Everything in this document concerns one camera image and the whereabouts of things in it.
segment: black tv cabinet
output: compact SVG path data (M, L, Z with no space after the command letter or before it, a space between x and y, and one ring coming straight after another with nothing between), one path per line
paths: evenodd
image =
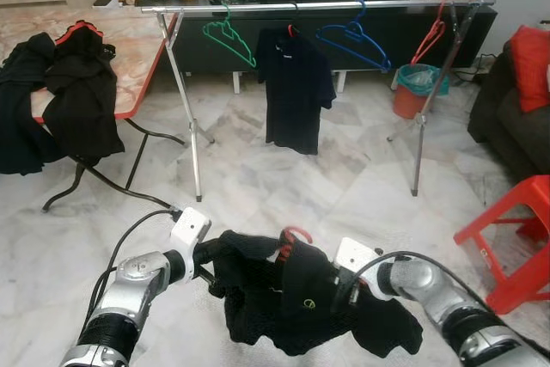
M159 3L142 0L137 6L150 6ZM162 5L208 4L206 0L183 3L161 3ZM457 6L460 21L468 7ZM329 59L332 70L371 70L374 69L351 54L320 42L315 38L318 28L327 24L346 24L357 15L357 10L311 10L296 12L247 12L232 13L231 25L254 51L262 28L285 27L292 21L300 29L302 36L313 42ZM244 72L253 70L248 64L224 47L207 39L202 27L210 21L221 21L225 14L202 14L186 16L175 41L174 52L180 70L183 72ZM387 53L393 68L399 68L411 61L420 43L428 33L437 16L434 7L400 7L390 9L368 9L361 20L365 33L374 39ZM454 67L469 67L476 58L497 12L482 6L472 22L456 57ZM441 66L453 42L452 22L449 8L443 12L447 23L445 35L425 55L422 63Z

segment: black shirt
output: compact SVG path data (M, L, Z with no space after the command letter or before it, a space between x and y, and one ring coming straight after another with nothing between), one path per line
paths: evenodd
M261 31L256 60L259 82L266 81L266 142L317 155L321 107L336 97L327 58L280 28Z

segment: sofa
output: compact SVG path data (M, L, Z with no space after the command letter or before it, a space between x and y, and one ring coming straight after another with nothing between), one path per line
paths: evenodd
M510 42L481 86L468 132L493 147L518 180L550 174L550 106L522 112Z

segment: red stool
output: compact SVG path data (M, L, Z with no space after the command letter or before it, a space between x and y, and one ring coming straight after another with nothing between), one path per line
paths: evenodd
M516 205L526 205L535 217L499 219ZM492 223L522 223L517 234L528 236L534 241L547 244L535 256L509 277L487 244L481 231ZM550 175L539 175L520 182L495 205L455 235L457 244L473 238L481 255L486 260L497 287L487 297L487 303L498 314L508 314L526 301L550 299L550 292L539 291L550 282Z

